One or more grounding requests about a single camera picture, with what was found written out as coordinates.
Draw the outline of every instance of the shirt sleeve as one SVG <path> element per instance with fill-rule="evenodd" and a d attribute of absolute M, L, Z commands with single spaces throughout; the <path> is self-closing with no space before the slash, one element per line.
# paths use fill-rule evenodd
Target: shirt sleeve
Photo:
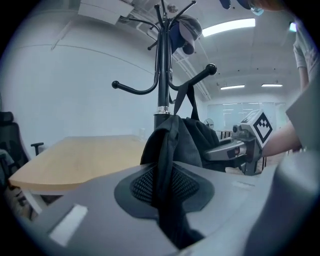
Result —
<path fill-rule="evenodd" d="M 295 61 L 296 61 L 296 67 L 307 67 L 306 59 L 304 57 L 304 54 L 301 51 L 301 48 L 295 43 L 293 45 L 293 52 L 295 56 Z"/>

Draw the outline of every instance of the bag strap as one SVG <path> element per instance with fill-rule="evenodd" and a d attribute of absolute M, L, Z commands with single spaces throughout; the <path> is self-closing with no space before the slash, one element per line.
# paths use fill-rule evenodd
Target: bag strap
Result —
<path fill-rule="evenodd" d="M 187 82 L 179 86 L 178 94 L 176 95 L 175 104 L 174 104 L 174 114 L 175 115 L 177 114 L 186 95 L 188 96 L 188 99 L 192 105 L 191 119 L 199 121 L 197 103 L 195 98 L 195 89 L 192 85 L 189 85 Z"/>

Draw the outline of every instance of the fan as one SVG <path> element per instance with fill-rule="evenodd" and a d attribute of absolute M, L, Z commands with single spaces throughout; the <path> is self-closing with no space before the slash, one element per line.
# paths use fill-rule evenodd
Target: fan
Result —
<path fill-rule="evenodd" d="M 203 122 L 206 126 L 209 126 L 212 130 L 214 129 L 214 121 L 210 118 L 206 119 L 204 122 Z"/>

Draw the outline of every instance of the black coat rack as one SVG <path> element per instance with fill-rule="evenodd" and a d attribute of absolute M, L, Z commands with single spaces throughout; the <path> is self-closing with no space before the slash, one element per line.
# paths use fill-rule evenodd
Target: black coat rack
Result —
<path fill-rule="evenodd" d="M 114 89 L 121 89 L 131 94 L 136 95 L 145 95 L 151 93 L 159 84 L 158 87 L 158 107 L 157 111 L 154 114 L 154 128 L 159 126 L 163 121 L 170 117 L 171 113 L 169 110 L 169 104 L 174 104 L 169 93 L 169 87 L 175 91 L 178 91 L 179 86 L 174 86 L 172 84 L 172 51 L 171 51 L 171 41 L 170 41 L 170 29 L 177 20 L 186 10 L 191 6 L 195 5 L 196 1 L 192 1 L 187 7 L 180 11 L 174 18 L 168 18 L 165 8 L 165 3 L 161 0 L 161 5 L 163 9 L 163 15 L 161 17 L 160 6 L 156 4 L 154 6 L 158 22 L 153 24 L 151 22 L 140 20 L 136 18 L 125 18 L 122 17 L 122 20 L 125 21 L 136 21 L 145 23 L 151 26 L 150 29 L 155 28 L 158 31 L 157 41 L 153 43 L 148 50 L 150 51 L 154 46 L 156 46 L 155 54 L 155 66 L 154 66 L 154 80 L 153 85 L 147 90 L 136 90 L 129 86 L 126 86 L 118 81 L 112 82 L 112 87 Z M 189 86 L 194 86 L 199 83 L 201 80 L 208 76 L 212 76 L 217 72 L 217 67 L 214 64 L 208 64 L 206 68 L 191 78 L 189 81 L 185 82 Z"/>

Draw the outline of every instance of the chair headrest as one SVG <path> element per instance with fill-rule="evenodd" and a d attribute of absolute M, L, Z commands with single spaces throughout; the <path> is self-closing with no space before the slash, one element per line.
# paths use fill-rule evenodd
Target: chair headrest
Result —
<path fill-rule="evenodd" d="M 0 112 L 0 125 L 7 125 L 14 121 L 12 112 Z"/>

